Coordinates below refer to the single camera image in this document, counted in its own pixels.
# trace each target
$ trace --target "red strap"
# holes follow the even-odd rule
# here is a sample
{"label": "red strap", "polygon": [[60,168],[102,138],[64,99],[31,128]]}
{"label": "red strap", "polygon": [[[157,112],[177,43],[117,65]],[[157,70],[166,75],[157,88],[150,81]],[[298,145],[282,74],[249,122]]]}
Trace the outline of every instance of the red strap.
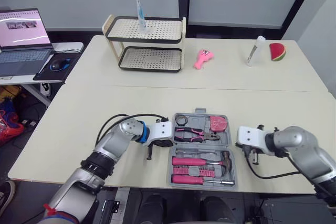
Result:
{"label": "red strap", "polygon": [[51,208],[48,204],[43,204],[43,207],[48,211],[47,216],[55,215],[56,209]]}

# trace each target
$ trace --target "blue ring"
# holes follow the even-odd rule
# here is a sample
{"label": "blue ring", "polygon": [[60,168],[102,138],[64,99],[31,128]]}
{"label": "blue ring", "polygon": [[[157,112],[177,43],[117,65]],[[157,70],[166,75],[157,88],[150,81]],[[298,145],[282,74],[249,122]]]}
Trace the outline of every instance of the blue ring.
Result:
{"label": "blue ring", "polygon": [[143,133],[142,133],[142,137],[140,138],[139,140],[139,143],[145,143],[147,141],[147,127],[146,127],[146,124],[144,122],[142,122],[142,125],[143,125]]}

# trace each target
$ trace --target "pink pliers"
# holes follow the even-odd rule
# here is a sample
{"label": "pink pliers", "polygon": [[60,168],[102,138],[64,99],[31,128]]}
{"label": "pink pliers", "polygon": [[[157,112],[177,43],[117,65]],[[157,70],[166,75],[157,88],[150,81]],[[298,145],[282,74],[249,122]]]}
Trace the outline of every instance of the pink pliers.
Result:
{"label": "pink pliers", "polygon": [[213,134],[213,133],[208,133],[208,132],[204,132],[202,129],[195,129],[195,128],[190,128],[190,127],[175,127],[175,131],[176,132],[181,132],[181,131],[185,131],[185,132],[191,132],[191,133],[195,133],[198,136],[195,137],[190,137],[190,138],[185,138],[185,137],[181,137],[181,136],[174,136],[174,140],[177,142],[203,142],[204,140],[219,140],[221,139],[221,137],[219,135]]}

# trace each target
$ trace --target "laptop screen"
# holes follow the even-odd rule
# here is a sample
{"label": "laptop screen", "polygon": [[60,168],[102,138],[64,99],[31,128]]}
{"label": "laptop screen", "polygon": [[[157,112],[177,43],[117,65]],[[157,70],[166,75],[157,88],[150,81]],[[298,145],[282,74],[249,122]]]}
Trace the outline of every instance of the laptop screen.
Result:
{"label": "laptop screen", "polygon": [[0,47],[49,44],[37,9],[0,13]]}

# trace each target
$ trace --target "laptop keyboard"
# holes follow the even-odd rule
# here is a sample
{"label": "laptop keyboard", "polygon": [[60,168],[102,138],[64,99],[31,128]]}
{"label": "laptop keyboard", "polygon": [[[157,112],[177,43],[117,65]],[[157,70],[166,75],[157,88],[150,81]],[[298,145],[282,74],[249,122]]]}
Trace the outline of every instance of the laptop keyboard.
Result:
{"label": "laptop keyboard", "polygon": [[0,63],[43,60],[50,50],[2,52]]}

